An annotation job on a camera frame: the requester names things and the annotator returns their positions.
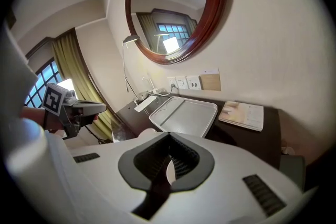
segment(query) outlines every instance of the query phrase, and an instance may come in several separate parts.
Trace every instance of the round mirror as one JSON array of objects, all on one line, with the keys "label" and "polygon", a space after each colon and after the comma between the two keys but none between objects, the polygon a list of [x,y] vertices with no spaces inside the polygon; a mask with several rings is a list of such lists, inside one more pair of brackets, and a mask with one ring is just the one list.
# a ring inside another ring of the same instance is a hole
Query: round mirror
[{"label": "round mirror", "polygon": [[220,20],[225,0],[126,0],[131,34],[140,50],[157,63],[186,59]]}]

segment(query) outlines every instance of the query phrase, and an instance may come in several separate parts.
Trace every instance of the power cord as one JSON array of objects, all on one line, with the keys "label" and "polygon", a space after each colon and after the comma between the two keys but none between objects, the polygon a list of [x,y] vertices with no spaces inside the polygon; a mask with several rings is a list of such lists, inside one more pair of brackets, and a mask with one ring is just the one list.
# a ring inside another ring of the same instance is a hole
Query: power cord
[{"label": "power cord", "polygon": [[167,96],[167,95],[169,95],[169,94],[171,94],[171,93],[172,93],[172,91],[173,91],[173,88],[176,88],[174,84],[171,84],[171,85],[170,85],[170,87],[171,87],[171,88],[170,88],[170,92],[169,92],[169,93],[167,93],[167,94],[150,93],[150,92],[148,92],[148,94],[149,94],[149,95]]},{"label": "power cord", "polygon": [[92,134],[98,140],[98,144],[99,145],[101,145],[101,144],[108,144],[109,143],[108,139],[106,139],[106,140],[101,139],[101,138],[97,137],[94,133],[92,133],[92,131],[89,128],[87,128],[87,126],[84,126],[84,127],[89,131],[90,134]]}]

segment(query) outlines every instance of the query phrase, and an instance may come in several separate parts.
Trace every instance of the book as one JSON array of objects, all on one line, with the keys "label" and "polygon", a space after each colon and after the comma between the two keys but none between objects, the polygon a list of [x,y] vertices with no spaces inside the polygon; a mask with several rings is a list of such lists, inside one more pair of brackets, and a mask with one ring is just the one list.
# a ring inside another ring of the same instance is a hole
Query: book
[{"label": "book", "polygon": [[218,119],[261,132],[264,127],[264,107],[261,105],[227,101]]}]

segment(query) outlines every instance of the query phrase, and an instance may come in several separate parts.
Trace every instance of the label on wall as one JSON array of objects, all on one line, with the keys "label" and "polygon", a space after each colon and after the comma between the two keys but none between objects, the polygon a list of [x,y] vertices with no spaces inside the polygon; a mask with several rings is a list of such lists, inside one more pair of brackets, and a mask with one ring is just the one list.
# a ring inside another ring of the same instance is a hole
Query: label on wall
[{"label": "label on wall", "polygon": [[200,78],[203,90],[221,91],[219,69],[204,70]]}]

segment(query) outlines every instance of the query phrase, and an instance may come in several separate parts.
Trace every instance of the mirror glass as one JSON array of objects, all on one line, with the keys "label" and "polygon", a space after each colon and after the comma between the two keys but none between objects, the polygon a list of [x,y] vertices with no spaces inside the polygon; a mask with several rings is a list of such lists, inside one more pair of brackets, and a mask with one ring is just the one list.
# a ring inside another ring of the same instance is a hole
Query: mirror glass
[{"label": "mirror glass", "polygon": [[195,31],[205,3],[206,0],[131,0],[136,33],[152,52],[175,52]]}]

